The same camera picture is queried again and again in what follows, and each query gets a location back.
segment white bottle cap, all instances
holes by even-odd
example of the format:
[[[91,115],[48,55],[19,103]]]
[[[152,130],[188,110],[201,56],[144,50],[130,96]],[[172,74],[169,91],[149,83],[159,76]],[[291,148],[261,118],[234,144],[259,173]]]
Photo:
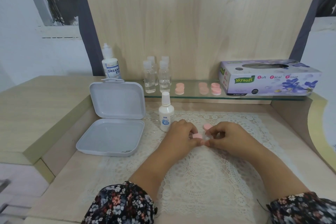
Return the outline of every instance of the white bottle cap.
[[[104,59],[113,58],[112,48],[107,43],[104,44],[103,48],[101,49],[101,52],[103,53]]]
[[[166,61],[166,63],[169,64],[169,56],[162,56],[161,60]]]
[[[160,60],[160,69],[167,69],[168,63],[164,60]]]
[[[162,105],[170,105],[170,95],[169,92],[162,92]]]
[[[143,61],[143,68],[144,69],[152,69],[152,63],[150,60],[144,60]]]
[[[155,57],[154,56],[147,56],[147,60],[150,60],[152,62],[152,65],[155,64]]]

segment wooden tabletop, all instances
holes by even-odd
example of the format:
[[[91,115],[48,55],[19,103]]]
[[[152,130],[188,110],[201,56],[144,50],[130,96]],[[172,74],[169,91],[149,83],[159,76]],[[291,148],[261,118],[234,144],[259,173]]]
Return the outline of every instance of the wooden tabletop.
[[[246,104],[201,104],[172,103],[176,110],[223,111],[257,113],[274,139],[290,157],[303,176],[306,185],[320,197],[336,200],[336,175],[326,164],[293,132],[270,105]],[[160,103],[147,102],[147,110],[157,110]],[[95,177],[103,156],[76,152],[62,169],[44,195],[28,213],[35,218],[81,222],[96,193],[108,184],[100,184]],[[161,214],[156,223],[208,223],[193,216],[169,216]],[[223,223],[222,220],[211,220]]]
[[[92,105],[102,77],[39,76],[0,93],[0,162],[34,164]]]

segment floral sleeve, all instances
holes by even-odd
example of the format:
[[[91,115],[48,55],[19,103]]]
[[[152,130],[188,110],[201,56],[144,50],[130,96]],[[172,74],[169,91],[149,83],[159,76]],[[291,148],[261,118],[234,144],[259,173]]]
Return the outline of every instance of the floral sleeve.
[[[90,206],[82,224],[153,223],[156,211],[152,199],[142,188],[131,182],[124,182],[103,188]]]
[[[315,192],[277,199],[267,208],[274,224],[336,223],[336,202],[319,198]]]

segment lace doily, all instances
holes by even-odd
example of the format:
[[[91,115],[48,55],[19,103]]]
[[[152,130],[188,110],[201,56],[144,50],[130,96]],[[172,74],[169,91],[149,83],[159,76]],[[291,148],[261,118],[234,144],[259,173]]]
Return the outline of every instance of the lace doily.
[[[296,167],[255,113],[176,111],[175,120],[180,119],[192,122],[199,131],[203,131],[205,123],[238,123],[300,177]],[[158,147],[165,136],[159,128],[158,112],[148,111],[143,120],[145,129],[137,152],[130,157],[103,157],[94,179],[82,195],[83,201],[94,197],[102,185],[127,180]],[[218,216],[251,223],[265,223],[268,218],[268,213],[257,202],[262,205],[269,203],[263,182],[255,169],[225,151],[205,146],[195,148],[169,170],[158,198],[156,205],[159,212],[169,214]]]

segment pink circle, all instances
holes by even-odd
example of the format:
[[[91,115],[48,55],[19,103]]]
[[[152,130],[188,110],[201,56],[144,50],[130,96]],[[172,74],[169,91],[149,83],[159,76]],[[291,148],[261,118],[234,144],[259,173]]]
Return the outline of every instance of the pink circle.
[[[213,125],[211,125],[210,123],[206,123],[206,124],[203,125],[203,129],[204,130],[208,130],[208,129],[212,128],[212,127],[213,127]]]
[[[212,93],[213,95],[218,96],[218,95],[222,94],[222,90],[221,90],[221,88],[212,88],[212,89],[211,89],[211,93]]]
[[[207,87],[208,86],[208,84],[206,83],[206,82],[200,82],[199,84],[198,84],[198,86],[201,88],[201,87]]]
[[[184,88],[182,88],[182,87],[175,88],[175,94],[176,95],[183,95],[184,94]]]
[[[209,93],[209,88],[208,87],[200,87],[199,88],[199,92],[202,94],[202,95],[206,95]]]
[[[193,138],[203,138],[200,133],[196,133],[192,135]]]
[[[176,88],[184,88],[184,83],[182,82],[177,83]]]
[[[214,83],[211,84],[211,88],[220,88],[220,87],[221,86],[220,86],[219,83],[214,82]]]

